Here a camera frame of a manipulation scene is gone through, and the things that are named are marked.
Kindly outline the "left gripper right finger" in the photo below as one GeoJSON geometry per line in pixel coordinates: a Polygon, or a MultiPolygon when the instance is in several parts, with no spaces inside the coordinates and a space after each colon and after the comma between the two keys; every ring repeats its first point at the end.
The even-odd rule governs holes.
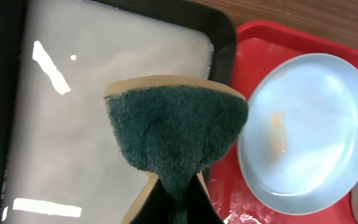
{"type": "Polygon", "coordinates": [[[186,190],[185,208],[188,224],[224,224],[213,207],[200,178],[194,174],[186,190]]]}

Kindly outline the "green yellow sponge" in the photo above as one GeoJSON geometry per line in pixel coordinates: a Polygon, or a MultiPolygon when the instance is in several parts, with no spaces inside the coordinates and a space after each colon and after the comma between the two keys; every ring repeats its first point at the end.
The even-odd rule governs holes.
{"type": "MultiPolygon", "coordinates": [[[[210,80],[152,75],[109,84],[104,102],[127,163],[145,172],[148,181],[158,177],[175,201],[173,223],[188,223],[191,178],[196,174],[201,180],[238,139],[247,121],[246,98],[210,80]]],[[[139,194],[124,223],[132,223],[140,200],[139,194]]]]}

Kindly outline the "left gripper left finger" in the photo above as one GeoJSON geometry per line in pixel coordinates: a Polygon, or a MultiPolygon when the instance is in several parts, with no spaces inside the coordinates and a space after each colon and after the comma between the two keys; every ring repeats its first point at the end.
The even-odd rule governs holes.
{"type": "Polygon", "coordinates": [[[173,224],[175,201],[158,177],[147,182],[140,196],[140,208],[136,211],[132,224],[173,224]]]}

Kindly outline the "light blue front plate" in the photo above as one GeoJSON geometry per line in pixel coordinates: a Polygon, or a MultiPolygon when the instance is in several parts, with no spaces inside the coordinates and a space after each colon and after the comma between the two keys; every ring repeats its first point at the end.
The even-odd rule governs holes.
{"type": "Polygon", "coordinates": [[[274,68],[249,99],[237,153],[272,210],[307,215],[338,202],[358,182],[358,69],[317,53],[274,68]]]}

